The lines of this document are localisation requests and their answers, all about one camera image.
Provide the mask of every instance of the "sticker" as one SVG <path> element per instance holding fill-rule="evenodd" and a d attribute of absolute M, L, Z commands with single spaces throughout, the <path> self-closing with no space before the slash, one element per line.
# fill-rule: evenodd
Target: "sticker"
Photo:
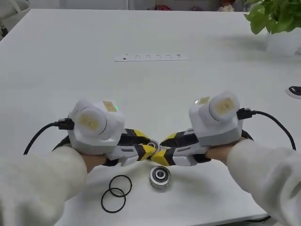
<path fill-rule="evenodd" d="M 206 103 L 208 103 L 209 99 L 210 99 L 210 97 L 202 97 L 202 98 L 199 100 L 198 104 L 199 104 L 199 105 L 206 104 Z"/>
<path fill-rule="evenodd" d="M 93 131 L 97 131 L 97 128 L 99 126 L 98 121 L 95 118 L 88 116 L 86 114 L 82 114 L 80 116 L 79 123 L 80 125 L 85 126 Z"/>
<path fill-rule="evenodd" d="M 218 115 L 222 116 L 235 108 L 235 104 L 230 97 L 218 101 L 214 109 Z"/>
<path fill-rule="evenodd" d="M 108 110 L 108 112 L 117 112 L 116 107 L 111 101 L 103 101 L 103 105 Z"/>

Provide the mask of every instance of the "white plastic housing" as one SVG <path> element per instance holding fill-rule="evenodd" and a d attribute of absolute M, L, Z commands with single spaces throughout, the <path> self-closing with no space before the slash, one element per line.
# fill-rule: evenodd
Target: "white plastic housing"
<path fill-rule="evenodd" d="M 114 101 L 80 100 L 69 117 L 75 123 L 74 130 L 68 131 L 71 146 L 83 154 L 110 152 L 125 130 L 124 116 Z"/>
<path fill-rule="evenodd" d="M 231 92 L 224 92 L 204 102 L 196 101 L 189 110 L 194 133 L 201 146 L 228 144 L 240 139 L 242 121 L 236 115 L 239 101 Z"/>

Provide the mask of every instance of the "power outlet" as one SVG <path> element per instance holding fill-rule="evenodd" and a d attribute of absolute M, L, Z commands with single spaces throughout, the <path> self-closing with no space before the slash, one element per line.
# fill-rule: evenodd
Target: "power outlet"
<path fill-rule="evenodd" d="M 183 54 L 123 54 L 114 58 L 116 62 L 128 61 L 173 61 L 173 60 L 189 60 Z"/>

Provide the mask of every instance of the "white sweater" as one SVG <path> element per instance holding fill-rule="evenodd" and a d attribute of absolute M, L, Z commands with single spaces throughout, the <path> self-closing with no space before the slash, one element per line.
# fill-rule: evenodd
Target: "white sweater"
<path fill-rule="evenodd" d="M 53 226 L 65 201 L 86 183 L 86 165 L 69 147 L 46 157 L 0 161 L 0 226 Z M 273 218 L 285 226 L 301 225 L 301 154 L 245 140 L 233 147 L 227 165 L 240 187 Z"/>

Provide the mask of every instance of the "table surface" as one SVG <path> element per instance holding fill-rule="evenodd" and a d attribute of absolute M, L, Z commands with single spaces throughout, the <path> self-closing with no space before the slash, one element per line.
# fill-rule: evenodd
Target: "table surface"
<path fill-rule="evenodd" d="M 42 126 L 67 116 L 81 98 L 115 99 L 127 128 L 162 140 L 190 127 L 188 109 L 196 98 L 225 90 L 236 93 L 242 107 L 274 115 L 299 147 L 301 100 L 285 89 L 301 84 L 301 58 L 268 55 L 264 38 L 251 34 L 241 13 L 31 10 L 0 42 L 1 155 L 21 155 Z M 180 53 L 190 61 L 113 61 L 125 53 Z M 246 120 L 244 129 L 267 146 L 290 146 L 263 116 Z M 47 130 L 30 153 L 49 153 L 65 135 Z M 217 161 L 170 167 L 172 184 L 163 193 L 149 184 L 153 165 L 95 169 L 57 225 L 209 226 L 265 215 Z M 118 174 L 132 179 L 133 190 L 124 209 L 109 214 L 100 199 Z M 114 185 L 128 187 L 122 179 Z M 111 210 L 121 203 L 105 199 Z"/>

